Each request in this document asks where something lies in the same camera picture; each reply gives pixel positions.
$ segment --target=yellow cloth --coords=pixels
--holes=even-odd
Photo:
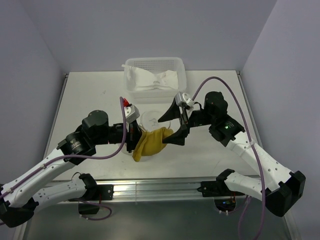
[[[166,127],[152,132],[142,131],[142,136],[133,151],[133,159],[139,162],[141,156],[152,156],[161,152],[167,145],[162,143],[162,139],[169,137],[173,133],[172,129],[167,129]]]

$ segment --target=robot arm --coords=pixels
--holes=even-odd
[[[124,129],[127,130],[126,150],[131,152],[135,149],[142,135],[136,121],[139,111],[126,101],[123,107],[126,126],[123,123],[109,126],[106,112],[92,111],[76,131],[67,135],[45,159],[17,179],[0,185],[2,222],[13,228],[50,205],[74,198],[90,200],[97,189],[96,181],[90,174],[81,174],[78,179],[53,187],[45,186],[80,164],[86,156],[96,154],[96,145],[121,143]]]
[[[179,119],[180,128],[162,142],[183,146],[190,128],[209,125],[208,130],[214,139],[239,155],[257,174],[260,174],[252,149],[254,145],[264,175],[266,207],[276,216],[282,217],[301,198],[306,177],[300,171],[293,173],[257,143],[250,142],[244,127],[227,114],[228,103],[221,92],[207,93],[204,107],[200,105],[200,110],[193,111],[194,104],[187,93],[179,92],[175,96],[168,111],[158,121]],[[261,180],[241,175],[231,169],[222,172],[210,189],[202,186],[198,191],[202,192],[204,197],[239,192],[262,200]]]

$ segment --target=white tissue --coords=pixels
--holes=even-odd
[[[136,91],[152,89],[172,90],[178,89],[178,74],[176,71],[165,71],[154,74],[139,67],[122,65],[127,68],[127,79],[135,82]]]

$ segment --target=white wall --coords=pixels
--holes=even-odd
[[[0,0],[0,183],[42,160],[63,74],[17,0]],[[0,226],[0,239],[14,228]]]
[[[241,70],[276,0],[21,0],[66,72],[181,57],[187,70]]]
[[[292,208],[303,239],[319,239],[320,1],[278,0],[242,79],[263,146],[306,175]]]

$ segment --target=white table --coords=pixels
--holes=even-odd
[[[187,90],[193,95],[200,83],[210,77],[217,76],[225,80],[234,91],[248,121],[249,129],[256,139],[250,119],[245,97],[241,89],[236,71],[186,71]],[[53,132],[49,141],[48,153],[74,132],[83,118],[93,110],[103,110],[109,116],[109,125],[120,123],[122,115],[119,96],[127,98],[135,104],[140,114],[157,109],[165,112],[173,98],[152,99],[148,104],[132,99],[123,87],[124,73],[110,72],[71,72],[68,76],[60,106],[57,112]],[[222,92],[228,102],[228,113],[243,125],[239,110],[226,87],[217,80],[207,82],[196,100],[203,104],[206,93]],[[177,121],[172,124],[178,129]],[[128,180],[150,178],[193,178],[214,177],[227,168],[234,169],[244,175],[256,175],[256,172],[233,152],[225,149],[221,143],[211,137],[209,126],[192,128],[185,141],[185,146],[168,144],[159,154],[143,157],[135,162],[130,155],[120,152],[107,160],[87,159],[73,169],[58,176],[56,181],[69,180],[75,172],[90,173],[96,180]],[[113,153],[118,145],[99,145],[96,156]]]

